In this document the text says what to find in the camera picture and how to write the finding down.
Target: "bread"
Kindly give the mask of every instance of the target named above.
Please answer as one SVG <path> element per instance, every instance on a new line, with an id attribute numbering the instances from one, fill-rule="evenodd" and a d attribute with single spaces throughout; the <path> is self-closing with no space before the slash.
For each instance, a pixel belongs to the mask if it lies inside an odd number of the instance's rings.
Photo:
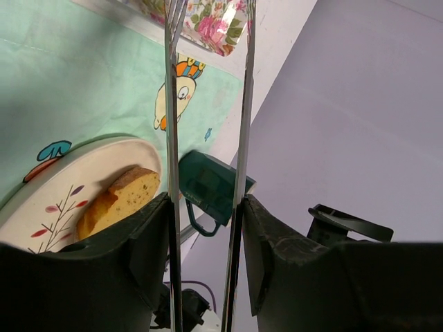
<path id="1" fill-rule="evenodd" d="M 86 239 L 137 212 L 152 200 L 159 185 L 159 174 L 149 169 L 135 167 L 124 173 L 80 218 L 78 239 Z"/>

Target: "white plate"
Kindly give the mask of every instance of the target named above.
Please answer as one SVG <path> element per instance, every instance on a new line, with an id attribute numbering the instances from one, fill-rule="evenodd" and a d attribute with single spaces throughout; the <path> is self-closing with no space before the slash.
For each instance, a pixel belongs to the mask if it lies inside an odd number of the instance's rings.
<path id="1" fill-rule="evenodd" d="M 0 210 L 0 241 L 36 253 L 57 252 L 74 242 L 88 204 L 134 166 L 161 175 L 159 153 L 139 138 L 106 138 L 69 152 Z"/>

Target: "silver metal strip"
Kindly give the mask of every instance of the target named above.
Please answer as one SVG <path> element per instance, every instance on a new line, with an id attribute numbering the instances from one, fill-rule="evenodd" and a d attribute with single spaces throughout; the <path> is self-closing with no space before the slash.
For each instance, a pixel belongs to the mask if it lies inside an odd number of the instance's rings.
<path id="1" fill-rule="evenodd" d="M 187 0 L 171 1 L 165 18 L 165 92 L 166 92 L 166 144 L 168 152 L 168 193 L 171 200 L 169 216 L 170 243 L 170 310 L 171 331 L 183 332 L 183 302 L 181 297 L 181 252 L 180 252 L 180 211 L 179 211 L 179 150 L 177 135 L 177 54 L 173 33 L 180 35 L 183 28 L 174 25 L 174 18 L 181 17 Z"/>
<path id="2" fill-rule="evenodd" d="M 246 187 L 246 166 L 248 161 L 249 129 L 251 126 L 253 69 L 255 57 L 255 0 L 247 1 L 248 11 L 248 53 L 244 73 L 242 118 L 240 125 L 237 171 L 235 174 L 235 196 L 233 202 L 232 226 L 230 230 L 228 267 L 224 295 L 221 332 L 232 332 L 235 318 L 235 297 L 237 294 L 238 267 L 242 245 L 242 224 L 244 194 Z"/>

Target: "white wall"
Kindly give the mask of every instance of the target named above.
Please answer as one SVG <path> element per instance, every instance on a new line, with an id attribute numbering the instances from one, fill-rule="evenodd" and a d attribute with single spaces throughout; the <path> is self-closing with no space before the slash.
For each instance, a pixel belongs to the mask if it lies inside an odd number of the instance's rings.
<path id="1" fill-rule="evenodd" d="M 248 175 L 304 234 L 323 203 L 395 241 L 441 241 L 442 127 L 442 22 L 387 0 L 319 0 L 253 123 Z M 214 288 L 219 312 L 227 247 L 227 230 L 200 238 L 183 270 Z M 236 321 L 257 330 L 244 262 Z"/>

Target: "cable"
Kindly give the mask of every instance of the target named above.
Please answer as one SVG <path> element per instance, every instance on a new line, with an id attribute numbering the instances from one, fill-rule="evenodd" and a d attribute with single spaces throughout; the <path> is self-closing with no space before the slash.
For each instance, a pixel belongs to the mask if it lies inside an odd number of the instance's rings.
<path id="1" fill-rule="evenodd" d="M 194 285 L 199 285 L 199 286 L 203 286 L 204 288 L 206 288 L 206 289 L 208 290 L 210 296 L 211 296 L 212 301 L 213 301 L 213 309 L 214 309 L 214 313 L 217 313 L 217 305 L 216 305 L 216 303 L 215 303 L 215 295 L 214 295 L 214 292 L 213 292 L 212 289 L 210 289 L 210 287 L 209 287 L 207 284 L 205 284 L 205 283 L 203 283 L 203 282 L 198 282 L 198 281 L 195 281 L 195 280 L 183 280 L 181 283 L 182 283 L 182 284 L 194 284 Z"/>

